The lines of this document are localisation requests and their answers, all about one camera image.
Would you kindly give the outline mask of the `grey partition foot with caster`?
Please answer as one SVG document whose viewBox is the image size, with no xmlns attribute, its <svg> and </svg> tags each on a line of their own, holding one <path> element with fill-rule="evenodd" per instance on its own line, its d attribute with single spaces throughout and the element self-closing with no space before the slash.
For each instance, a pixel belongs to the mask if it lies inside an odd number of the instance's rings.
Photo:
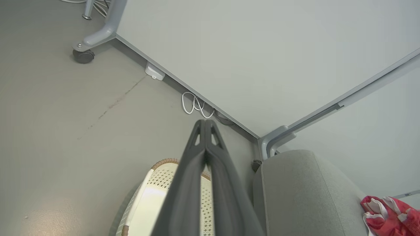
<svg viewBox="0 0 420 236">
<path fill-rule="evenodd" d="M 75 42 L 72 45 L 73 50 L 85 52 L 114 39 L 127 2 L 128 0 L 112 0 L 105 18 L 105 25 L 99 31 L 84 37 L 81 41 Z"/>
</svg>

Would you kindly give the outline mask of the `grey foot of narrow partition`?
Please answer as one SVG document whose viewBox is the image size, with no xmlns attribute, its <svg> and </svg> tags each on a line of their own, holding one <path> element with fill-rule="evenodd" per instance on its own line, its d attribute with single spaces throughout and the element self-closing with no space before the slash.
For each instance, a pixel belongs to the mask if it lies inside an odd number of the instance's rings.
<svg viewBox="0 0 420 236">
<path fill-rule="evenodd" d="M 296 133 L 287 133 L 285 135 L 282 135 L 280 137 L 276 137 L 267 144 L 267 158 L 273 157 L 277 151 L 277 149 L 284 144 L 288 143 L 289 141 L 296 138 Z"/>
</svg>

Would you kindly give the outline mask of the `white perforated laundry basket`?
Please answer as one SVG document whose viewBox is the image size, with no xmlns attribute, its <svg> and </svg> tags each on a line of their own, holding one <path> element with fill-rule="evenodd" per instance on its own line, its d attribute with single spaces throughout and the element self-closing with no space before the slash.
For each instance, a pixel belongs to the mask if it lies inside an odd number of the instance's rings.
<svg viewBox="0 0 420 236">
<path fill-rule="evenodd" d="M 150 236 L 179 161 L 163 159 L 151 167 L 120 218 L 115 236 Z M 201 174 L 200 236 L 214 236 L 211 174 Z"/>
</svg>

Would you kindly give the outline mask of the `grey fabric sofa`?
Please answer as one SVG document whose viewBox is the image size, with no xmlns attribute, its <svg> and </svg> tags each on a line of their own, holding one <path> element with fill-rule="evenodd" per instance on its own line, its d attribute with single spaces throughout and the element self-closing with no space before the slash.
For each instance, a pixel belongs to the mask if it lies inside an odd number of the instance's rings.
<svg viewBox="0 0 420 236">
<path fill-rule="evenodd" d="M 369 236 L 366 196 L 335 165 L 308 150 L 264 160 L 253 180 L 253 206 L 266 236 Z"/>
</svg>

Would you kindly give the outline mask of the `red garment with white stripes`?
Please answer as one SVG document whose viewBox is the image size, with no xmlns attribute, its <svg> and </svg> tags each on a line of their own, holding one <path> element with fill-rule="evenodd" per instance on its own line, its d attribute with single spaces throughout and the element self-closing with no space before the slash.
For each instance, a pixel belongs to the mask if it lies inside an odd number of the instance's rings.
<svg viewBox="0 0 420 236">
<path fill-rule="evenodd" d="M 360 204 L 368 236 L 420 236 L 420 210 L 393 197 L 366 196 Z"/>
</svg>

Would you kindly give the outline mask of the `black caster wheel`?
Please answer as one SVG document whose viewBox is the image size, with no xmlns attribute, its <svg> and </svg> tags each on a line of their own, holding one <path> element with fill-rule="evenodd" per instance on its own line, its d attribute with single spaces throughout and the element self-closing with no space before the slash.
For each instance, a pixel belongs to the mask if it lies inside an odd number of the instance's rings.
<svg viewBox="0 0 420 236">
<path fill-rule="evenodd" d="M 93 61 L 95 54 L 91 50 L 87 50 L 85 52 L 73 50 L 73 58 L 77 63 L 87 64 Z"/>
</svg>

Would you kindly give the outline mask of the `grey partition foot by sofa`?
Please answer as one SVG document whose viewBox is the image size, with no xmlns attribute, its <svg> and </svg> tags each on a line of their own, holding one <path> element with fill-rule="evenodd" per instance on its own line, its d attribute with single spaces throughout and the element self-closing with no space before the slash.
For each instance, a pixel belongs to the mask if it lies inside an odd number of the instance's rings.
<svg viewBox="0 0 420 236">
<path fill-rule="evenodd" d="M 261 162 L 263 162 L 264 160 L 267 160 L 267 158 L 269 157 L 269 151 L 267 151 L 268 142 L 277 138 L 288 129 L 289 129 L 288 126 L 283 125 L 271 131 L 270 133 L 264 135 L 260 139 L 258 139 L 258 148 L 259 148 L 259 154 L 261 156 Z"/>
</svg>

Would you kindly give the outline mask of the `wide white partition panel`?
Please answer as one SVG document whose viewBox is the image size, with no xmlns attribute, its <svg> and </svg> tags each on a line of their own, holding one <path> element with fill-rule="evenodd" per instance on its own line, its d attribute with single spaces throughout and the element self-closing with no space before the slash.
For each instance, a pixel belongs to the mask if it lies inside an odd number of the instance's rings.
<svg viewBox="0 0 420 236">
<path fill-rule="evenodd" d="M 420 0 L 128 0 L 117 36 L 256 137 L 420 52 Z"/>
</svg>

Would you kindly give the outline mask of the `grey metal table leg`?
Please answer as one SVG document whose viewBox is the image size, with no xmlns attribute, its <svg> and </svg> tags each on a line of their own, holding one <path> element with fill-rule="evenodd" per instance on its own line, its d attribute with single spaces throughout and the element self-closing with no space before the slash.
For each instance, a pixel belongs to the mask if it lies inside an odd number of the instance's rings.
<svg viewBox="0 0 420 236">
<path fill-rule="evenodd" d="M 94 2 L 95 0 L 86 0 L 85 1 L 85 10 L 84 13 L 82 14 L 82 17 L 87 19 L 87 20 L 91 20 L 91 14 L 92 14 L 92 10 L 94 7 Z"/>
</svg>

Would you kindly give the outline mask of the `narrow white partition panel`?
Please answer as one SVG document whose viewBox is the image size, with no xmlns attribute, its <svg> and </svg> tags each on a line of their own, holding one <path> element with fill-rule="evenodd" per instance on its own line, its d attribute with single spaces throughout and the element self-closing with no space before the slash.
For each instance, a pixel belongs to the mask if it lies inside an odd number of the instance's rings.
<svg viewBox="0 0 420 236">
<path fill-rule="evenodd" d="M 304 128 L 278 152 L 306 149 L 333 163 L 365 195 L 420 209 L 420 55 L 384 86 Z"/>
</svg>

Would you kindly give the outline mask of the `white power adapter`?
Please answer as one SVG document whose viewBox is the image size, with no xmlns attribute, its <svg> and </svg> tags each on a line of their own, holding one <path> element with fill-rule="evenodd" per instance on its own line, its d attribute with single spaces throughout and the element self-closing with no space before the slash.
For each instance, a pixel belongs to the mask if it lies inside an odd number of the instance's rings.
<svg viewBox="0 0 420 236">
<path fill-rule="evenodd" d="M 153 79 L 159 80 L 159 81 L 162 81 L 166 76 L 166 73 L 164 73 L 162 70 L 154 66 L 149 61 L 147 61 L 145 73 L 148 76 L 152 77 Z"/>
</svg>

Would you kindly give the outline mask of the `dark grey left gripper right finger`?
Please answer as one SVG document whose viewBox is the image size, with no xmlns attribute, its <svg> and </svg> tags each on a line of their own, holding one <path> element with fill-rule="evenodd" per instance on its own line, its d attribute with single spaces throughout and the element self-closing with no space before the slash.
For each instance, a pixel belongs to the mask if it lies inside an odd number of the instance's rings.
<svg viewBox="0 0 420 236">
<path fill-rule="evenodd" d="M 265 236 L 213 120 L 205 121 L 205 158 L 212 176 L 215 236 Z"/>
</svg>

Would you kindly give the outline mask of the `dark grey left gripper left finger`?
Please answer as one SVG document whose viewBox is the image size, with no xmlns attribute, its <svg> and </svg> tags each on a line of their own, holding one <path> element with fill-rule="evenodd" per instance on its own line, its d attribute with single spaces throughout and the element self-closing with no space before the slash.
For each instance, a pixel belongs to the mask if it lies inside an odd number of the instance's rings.
<svg viewBox="0 0 420 236">
<path fill-rule="evenodd" d="M 200 236 L 205 122 L 195 123 L 151 236 Z"/>
</svg>

